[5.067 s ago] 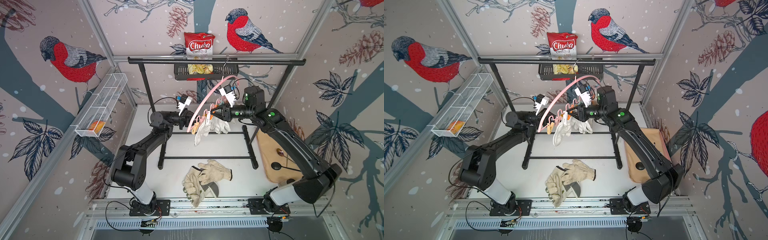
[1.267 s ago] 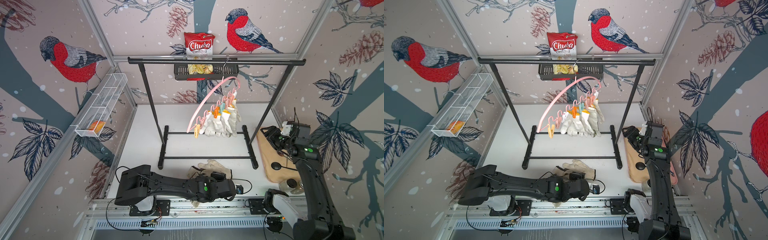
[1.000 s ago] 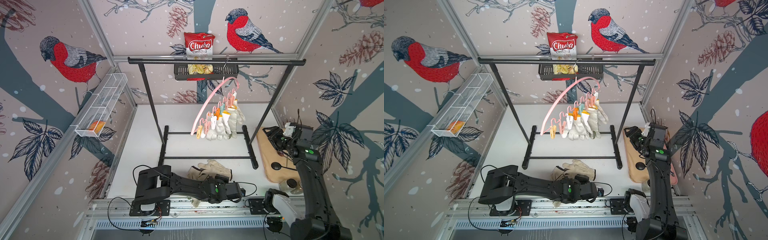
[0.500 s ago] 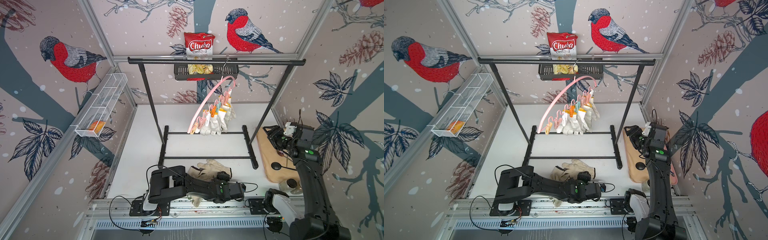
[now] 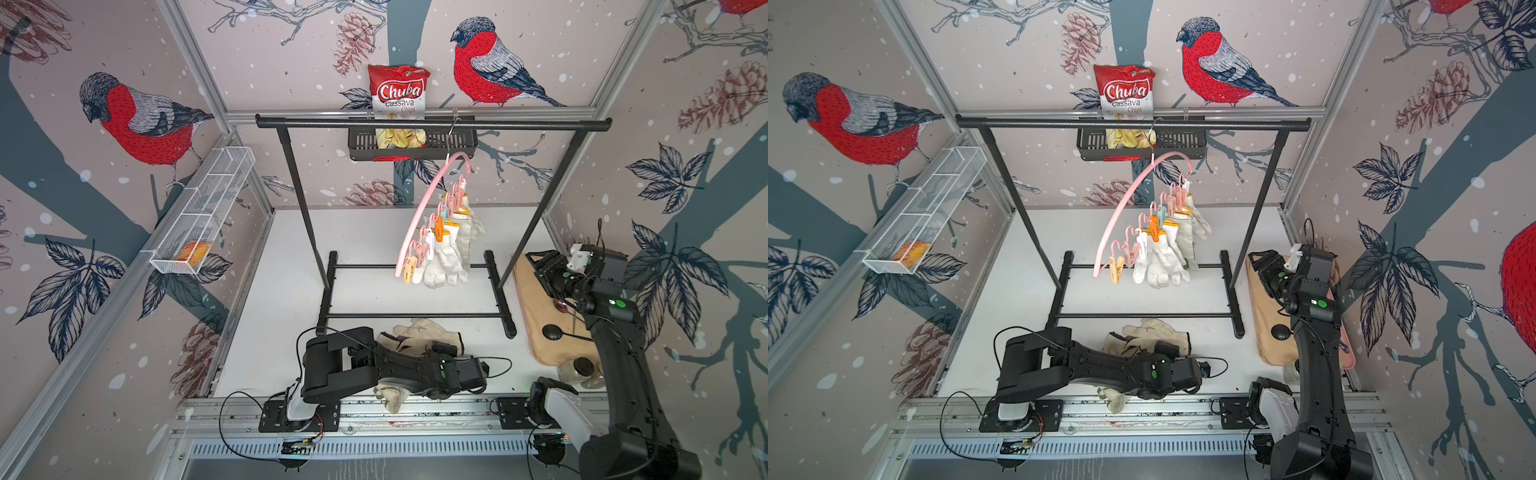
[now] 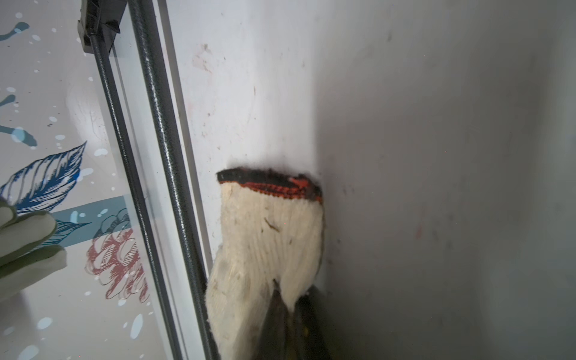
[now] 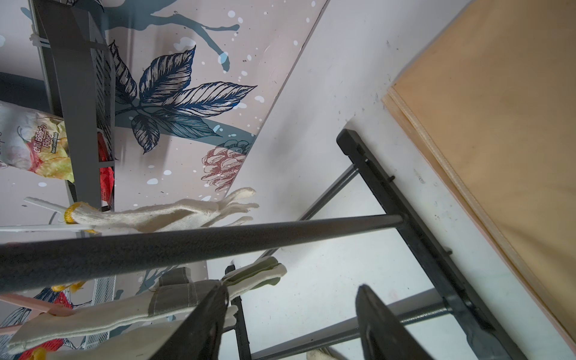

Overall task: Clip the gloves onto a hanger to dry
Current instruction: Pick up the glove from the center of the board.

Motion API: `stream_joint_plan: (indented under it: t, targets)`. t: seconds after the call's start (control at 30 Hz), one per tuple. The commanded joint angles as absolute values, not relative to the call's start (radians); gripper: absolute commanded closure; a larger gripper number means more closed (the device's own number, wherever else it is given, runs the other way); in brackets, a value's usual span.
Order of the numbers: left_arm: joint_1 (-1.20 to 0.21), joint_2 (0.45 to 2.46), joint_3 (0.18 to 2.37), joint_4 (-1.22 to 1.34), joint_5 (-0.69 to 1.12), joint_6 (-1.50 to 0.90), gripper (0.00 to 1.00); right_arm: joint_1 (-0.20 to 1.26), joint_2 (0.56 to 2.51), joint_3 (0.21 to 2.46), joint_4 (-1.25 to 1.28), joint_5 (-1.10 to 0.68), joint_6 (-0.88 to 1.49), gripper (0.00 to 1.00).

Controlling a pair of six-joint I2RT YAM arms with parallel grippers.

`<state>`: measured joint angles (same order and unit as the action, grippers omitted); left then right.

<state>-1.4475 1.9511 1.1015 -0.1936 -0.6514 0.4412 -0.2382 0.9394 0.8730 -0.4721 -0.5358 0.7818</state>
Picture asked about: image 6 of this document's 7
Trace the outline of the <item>knit glove black red cuff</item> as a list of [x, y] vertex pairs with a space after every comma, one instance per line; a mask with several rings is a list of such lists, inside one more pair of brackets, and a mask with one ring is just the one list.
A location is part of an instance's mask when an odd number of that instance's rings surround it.
[[222, 359], [251, 359], [278, 291], [288, 311], [313, 285], [323, 255], [324, 208], [306, 175], [237, 167], [217, 173], [222, 243], [205, 294]]

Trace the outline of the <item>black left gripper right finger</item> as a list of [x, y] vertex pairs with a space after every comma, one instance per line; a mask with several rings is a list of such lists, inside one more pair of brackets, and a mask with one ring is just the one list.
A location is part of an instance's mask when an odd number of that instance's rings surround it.
[[311, 296], [317, 292], [312, 286], [295, 303], [294, 308], [294, 340], [297, 359], [300, 360], [330, 360], [332, 356], [323, 337], [317, 321]]

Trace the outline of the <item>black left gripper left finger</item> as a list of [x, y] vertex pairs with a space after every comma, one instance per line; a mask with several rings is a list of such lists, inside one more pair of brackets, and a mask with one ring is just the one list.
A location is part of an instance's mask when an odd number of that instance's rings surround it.
[[274, 280], [273, 285], [273, 293], [252, 359], [282, 360], [287, 357], [289, 312], [282, 299], [278, 282]]

